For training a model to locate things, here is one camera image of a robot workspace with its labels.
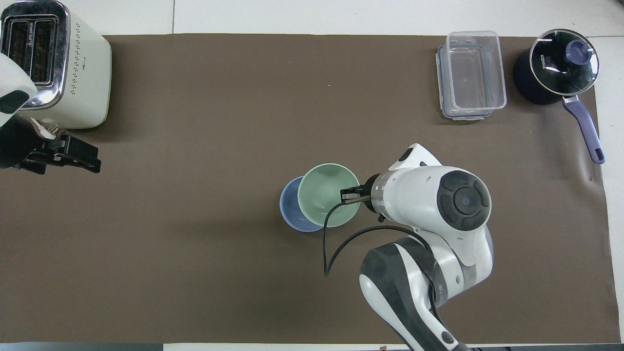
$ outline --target table surface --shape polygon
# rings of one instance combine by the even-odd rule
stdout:
[[[0,7],[12,1],[0,0]],[[612,252],[624,250],[624,5],[617,0],[302,1],[65,0],[101,34],[183,32],[446,35],[490,29],[500,36],[538,36],[564,27],[590,38],[600,58],[595,84]],[[613,255],[620,333],[624,335],[624,257]]]

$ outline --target green bowl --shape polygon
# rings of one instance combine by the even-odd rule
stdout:
[[[358,185],[358,178],[347,167],[335,163],[320,164],[303,176],[297,201],[310,222],[323,226],[329,210],[341,202],[340,190]],[[327,226],[337,227],[349,222],[358,209],[359,203],[339,207],[331,214]]]

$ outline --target plastic food container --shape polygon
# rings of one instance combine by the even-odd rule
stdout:
[[[507,104],[499,36],[452,32],[436,54],[440,108],[453,120],[483,119]]]

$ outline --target toaster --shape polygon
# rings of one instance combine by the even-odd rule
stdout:
[[[64,129],[98,126],[110,96],[110,44],[59,1],[16,1],[1,15],[1,52],[37,87],[19,113]]]

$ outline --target black cable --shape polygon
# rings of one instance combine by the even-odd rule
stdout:
[[[323,223],[323,272],[325,273],[326,277],[329,274],[329,269],[327,269],[327,222],[329,222],[329,217],[331,216],[331,214],[334,213],[334,211],[342,205],[344,205],[344,202],[340,202],[338,205],[332,207],[331,210],[327,212],[327,215],[325,216],[325,222]]]
[[[329,275],[329,271],[331,270],[331,266],[334,264],[334,261],[338,257],[338,254],[342,251],[342,249],[348,243],[350,243],[353,239],[359,237],[360,235],[362,235],[364,233],[372,232],[374,230],[396,230],[396,231],[399,231],[399,232],[406,233],[407,235],[410,235],[410,236],[413,236],[414,238],[416,238],[422,244],[422,246],[425,247],[425,249],[430,254],[433,254],[433,250],[431,249],[431,246],[429,245],[429,243],[427,243],[420,235],[416,234],[414,231],[409,230],[409,229],[405,229],[405,228],[402,228],[402,227],[397,227],[395,225],[378,225],[376,227],[369,227],[369,228],[360,230],[359,232],[357,232],[357,233],[353,234],[352,236],[348,237],[345,241],[343,241],[342,244],[340,244],[340,246],[338,246],[338,248],[336,249],[334,254],[331,256],[331,259],[329,260],[329,264],[328,264],[327,263],[327,223],[329,222],[329,217],[331,216],[331,214],[334,213],[334,211],[338,207],[341,207],[342,205],[345,205],[345,203],[341,202],[341,203],[335,205],[334,207],[332,207],[331,210],[329,210],[329,212],[327,212],[327,216],[325,216],[325,222],[323,223],[323,272],[325,273],[325,276]],[[444,323],[442,322],[442,319],[437,314],[436,298],[435,298],[435,288],[434,288],[435,285],[433,283],[433,280],[431,279],[429,274],[427,274],[427,272],[425,272],[422,269],[422,267],[420,267],[418,262],[416,262],[416,265],[419,266],[421,272],[425,275],[425,277],[427,277],[427,280],[429,281],[428,295],[429,295],[429,303],[431,304],[431,312],[432,312],[433,316],[442,325],[444,325]]]

